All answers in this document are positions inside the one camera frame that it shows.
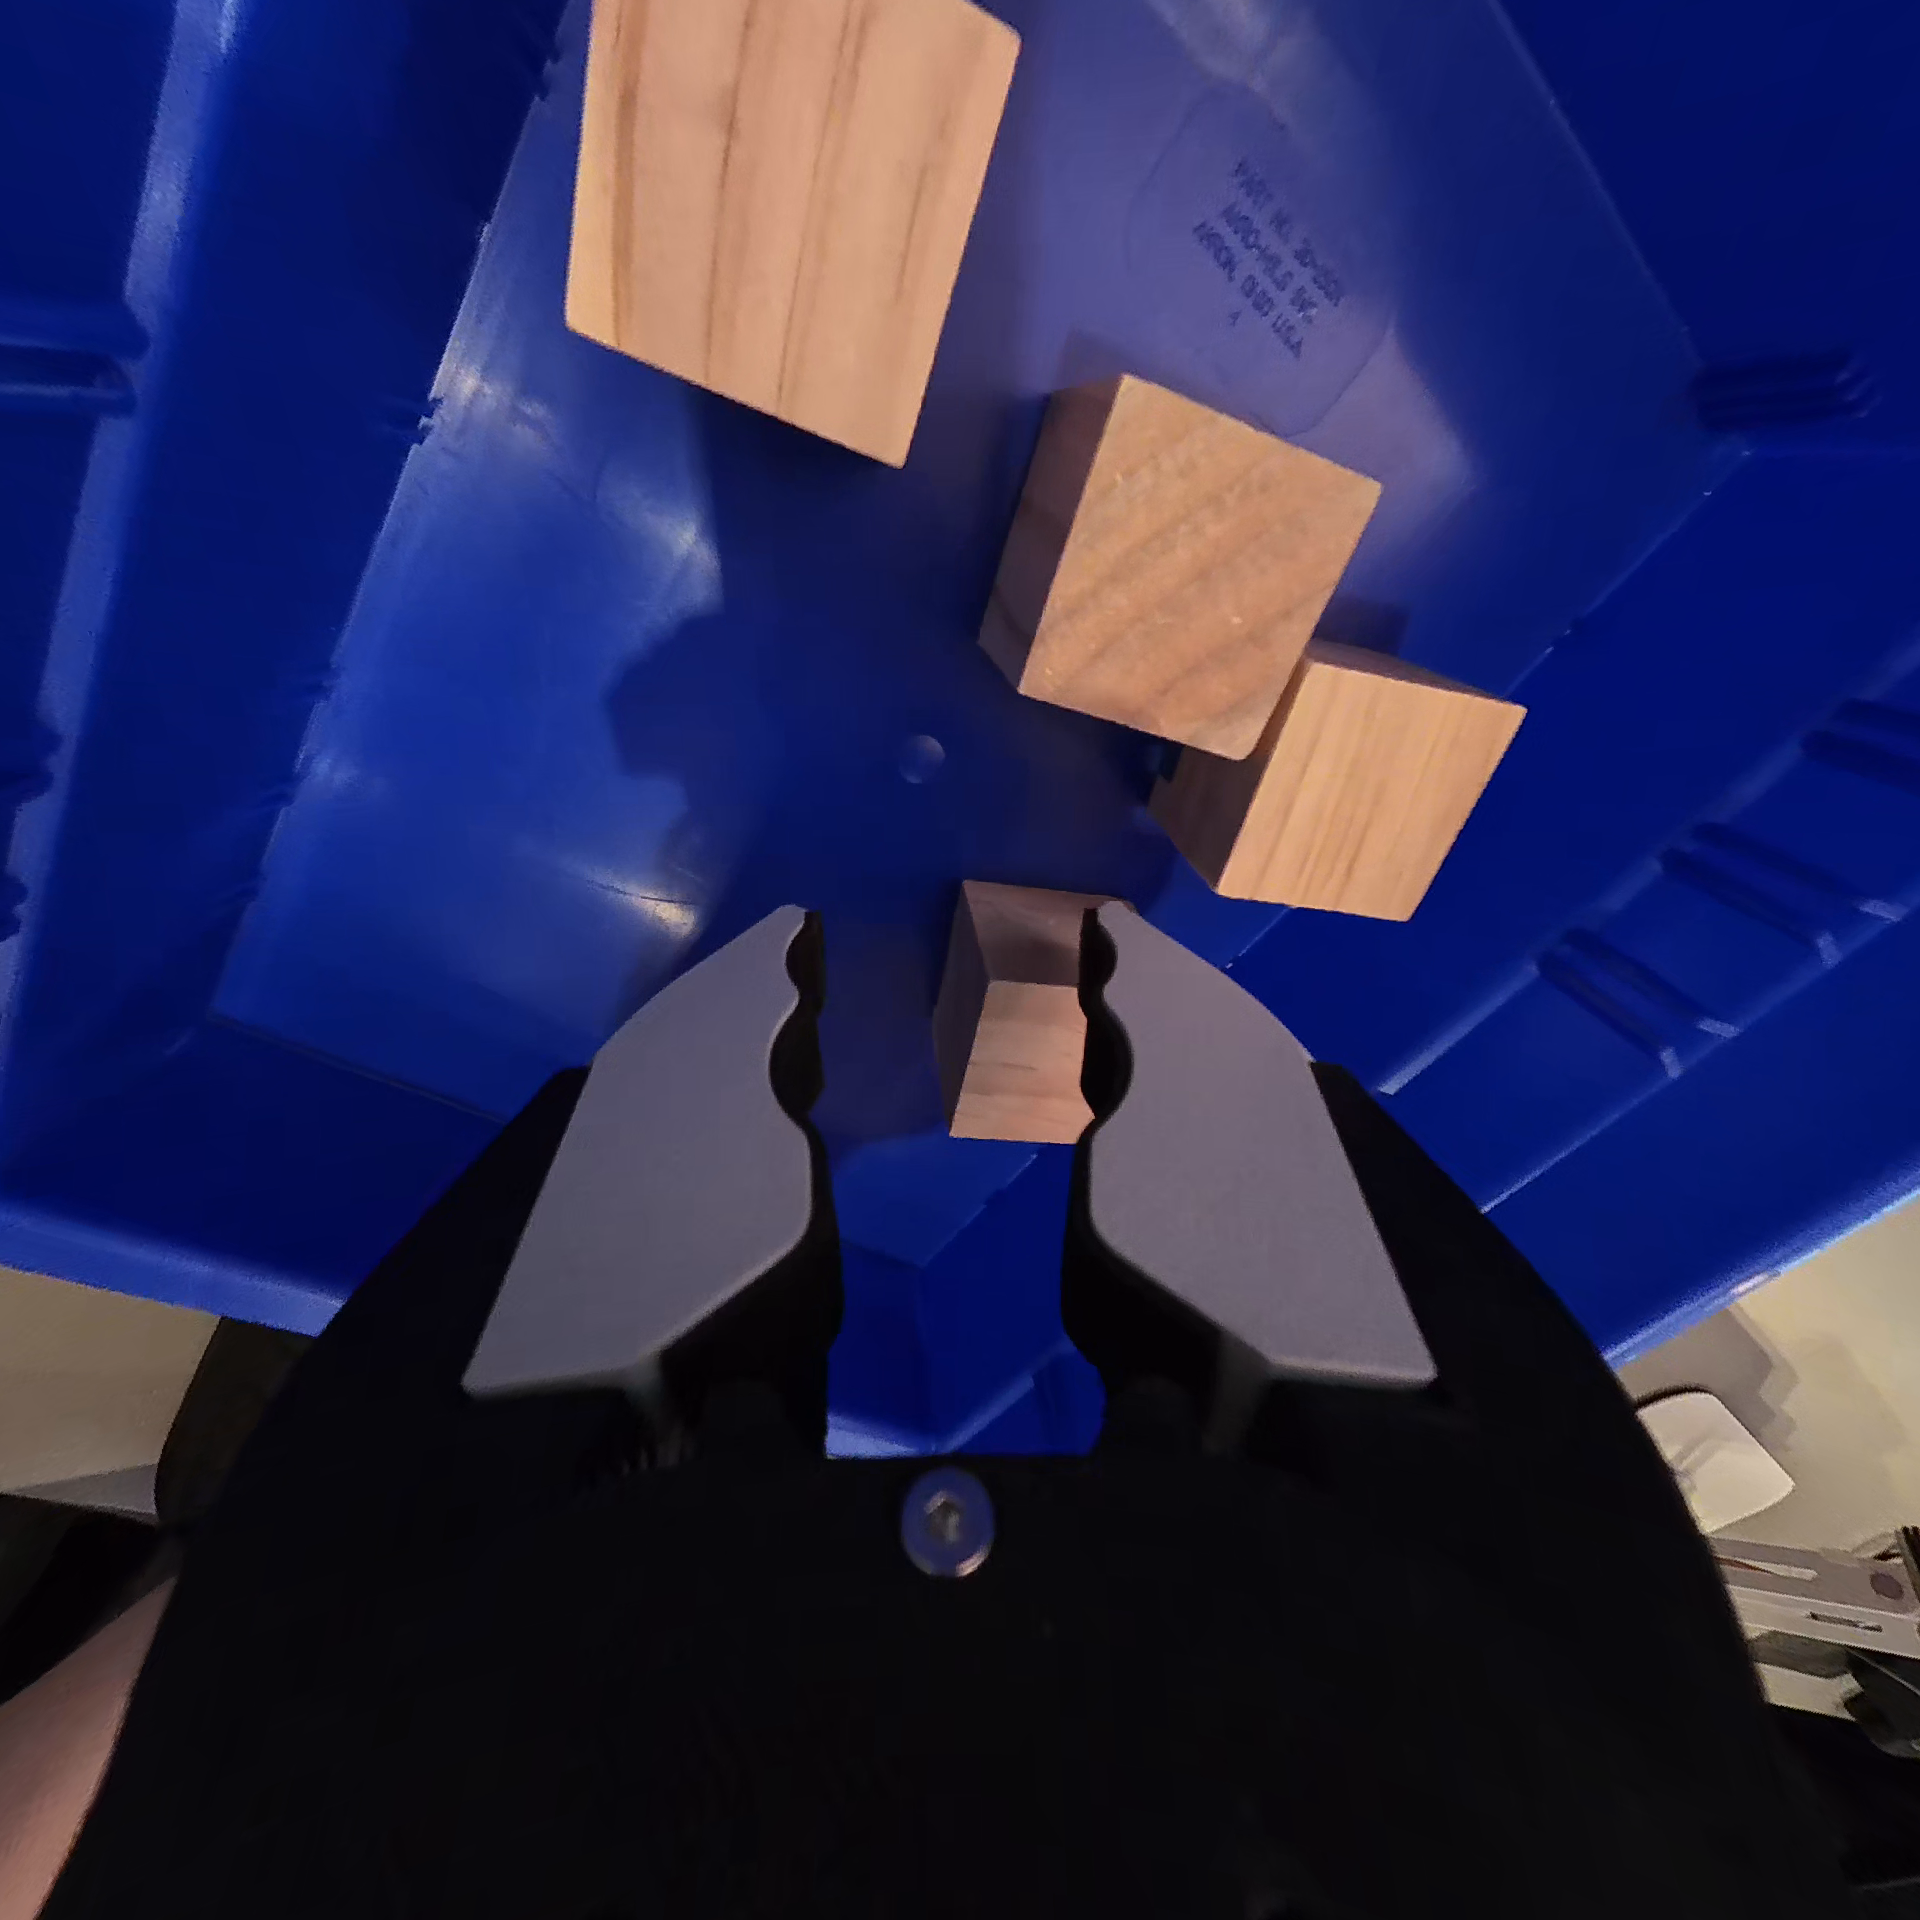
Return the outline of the silver metal bracket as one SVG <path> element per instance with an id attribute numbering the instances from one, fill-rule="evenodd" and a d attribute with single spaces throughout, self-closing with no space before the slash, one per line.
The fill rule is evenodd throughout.
<path id="1" fill-rule="evenodd" d="M 1710 1539 L 1712 1559 L 1749 1639 L 1790 1636 L 1917 1656 L 1914 1534 L 1874 1552 L 1815 1552 Z"/>

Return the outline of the blue plastic bin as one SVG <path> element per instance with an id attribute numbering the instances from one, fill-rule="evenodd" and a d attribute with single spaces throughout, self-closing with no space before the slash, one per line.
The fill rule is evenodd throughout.
<path id="1" fill-rule="evenodd" d="M 1914 1188 L 1914 5 L 992 5 L 902 469 L 574 338 L 586 5 L 4 5 L 4 1263 L 317 1330 L 822 915 L 856 1444 L 1079 1435 L 964 878 L 1130 898 L 1614 1358 Z M 1372 472 L 1334 642 L 1524 725 L 1404 926 L 1210 895 L 980 654 L 1046 398 Z"/>

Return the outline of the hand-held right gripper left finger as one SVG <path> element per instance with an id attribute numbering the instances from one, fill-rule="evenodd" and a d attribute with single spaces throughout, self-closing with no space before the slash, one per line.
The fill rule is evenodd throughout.
<path id="1" fill-rule="evenodd" d="M 810 1108 L 825 928 L 782 904 L 599 1047 L 464 1371 L 477 1402 L 610 1390 L 652 1438 L 734 1398 L 825 1452 L 841 1238 Z"/>

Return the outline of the white plastic device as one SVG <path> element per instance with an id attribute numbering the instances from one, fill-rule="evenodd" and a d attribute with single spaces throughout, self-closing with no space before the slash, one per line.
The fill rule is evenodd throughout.
<path id="1" fill-rule="evenodd" d="M 1637 1412 L 1703 1534 L 1729 1531 L 1792 1495 L 1788 1467 L 1714 1392 L 1666 1390 Z"/>

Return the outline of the group of plain wooden blocks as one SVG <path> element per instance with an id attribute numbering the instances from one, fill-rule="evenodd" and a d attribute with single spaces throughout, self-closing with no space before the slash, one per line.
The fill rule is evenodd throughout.
<path id="1" fill-rule="evenodd" d="M 902 467 L 1017 68 L 977 5 L 592 5 L 566 327 Z M 1521 709 L 1314 639 L 1377 483 L 1137 374 L 1054 392 L 980 647 L 1181 747 L 1225 898 L 1406 924 Z"/>

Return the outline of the person's bare leg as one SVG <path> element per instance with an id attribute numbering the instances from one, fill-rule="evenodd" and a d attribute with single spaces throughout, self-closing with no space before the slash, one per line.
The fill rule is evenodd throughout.
<path id="1" fill-rule="evenodd" d="M 2 1708 L 2 1915 L 33 1918 L 100 1790 L 175 1581 L 161 1579 Z"/>

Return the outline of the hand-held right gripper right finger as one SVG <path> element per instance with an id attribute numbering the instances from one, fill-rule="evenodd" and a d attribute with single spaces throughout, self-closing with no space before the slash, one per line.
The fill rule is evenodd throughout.
<path id="1" fill-rule="evenodd" d="M 1086 909 L 1079 948 L 1060 1298 L 1109 1427 L 1144 1407 L 1236 1454 L 1278 1388 L 1432 1388 L 1310 1052 L 1127 902 Z"/>

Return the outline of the wooden cube with blue mark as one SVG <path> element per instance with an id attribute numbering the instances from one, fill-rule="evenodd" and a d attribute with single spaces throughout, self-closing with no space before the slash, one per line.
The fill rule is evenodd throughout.
<path id="1" fill-rule="evenodd" d="M 1105 901 L 961 882 L 933 1010 L 951 1136 L 1072 1144 L 1086 1131 L 1081 942 L 1086 911 Z"/>

